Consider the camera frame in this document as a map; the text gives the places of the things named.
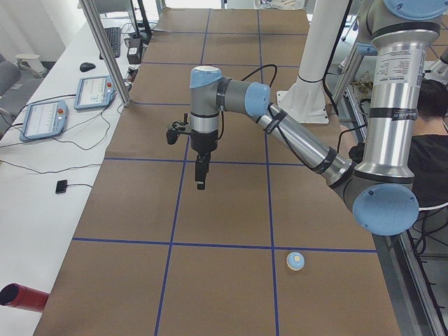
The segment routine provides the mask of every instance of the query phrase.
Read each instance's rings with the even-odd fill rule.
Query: device screen
[[[89,78],[83,80],[83,89],[79,105],[93,105],[102,103],[104,100],[104,88],[106,87],[106,78]]]
[[[57,102],[32,106],[25,136],[31,137],[52,132],[55,124],[56,109]]]

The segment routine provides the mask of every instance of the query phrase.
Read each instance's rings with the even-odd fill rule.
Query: white table
[[[107,19],[104,26],[122,27],[127,21]],[[129,64],[124,43],[121,48],[117,62],[125,76]],[[97,67],[81,73],[79,66],[83,62],[94,63]],[[99,60],[98,48],[86,24],[30,101],[76,93],[79,78],[107,74],[106,65]],[[101,111],[77,112],[73,108],[74,99],[66,102],[69,107],[66,128]],[[40,172],[102,163],[120,117],[117,112],[120,105],[117,95],[104,112],[105,119],[111,124],[107,137],[91,150],[84,151],[71,143],[49,139],[0,148],[0,160]],[[15,123],[21,123],[24,116],[25,112],[22,112]],[[59,139],[90,147],[104,136],[107,126],[101,117],[97,117],[63,133]],[[12,129],[0,141],[0,146],[20,142],[18,137],[19,132]],[[56,182],[67,179],[69,184],[92,185],[98,171],[99,167],[90,167],[41,175],[0,163],[0,289],[7,284],[18,283],[47,293],[51,291],[90,193],[89,187],[76,186],[56,195]],[[0,306],[0,335],[30,336],[40,317],[40,313]]]

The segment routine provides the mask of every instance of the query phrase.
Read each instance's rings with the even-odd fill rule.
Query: blue cap
[[[271,88],[260,83],[251,83],[244,97],[244,108],[251,117],[260,117],[266,114]]]
[[[406,20],[431,20],[448,9],[446,0],[384,0],[390,12]]]
[[[353,216],[366,230],[393,236],[409,229],[419,215],[419,203],[408,188],[393,183],[364,190],[353,203]]]
[[[378,55],[378,50],[370,43],[357,42],[358,54],[362,56],[376,56]]]
[[[286,257],[286,264],[293,271],[300,271],[305,266],[305,258],[298,252],[291,252]]]
[[[190,74],[190,89],[215,83],[222,77],[221,70],[214,66],[196,66]]]

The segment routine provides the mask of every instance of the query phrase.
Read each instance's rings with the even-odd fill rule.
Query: red cylinder
[[[48,294],[16,283],[11,283],[0,292],[0,305],[43,312]]]

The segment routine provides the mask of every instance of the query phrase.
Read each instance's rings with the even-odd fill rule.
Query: small black box
[[[143,52],[143,43],[140,38],[131,38],[127,49],[127,60],[129,64],[140,64],[141,54]]]

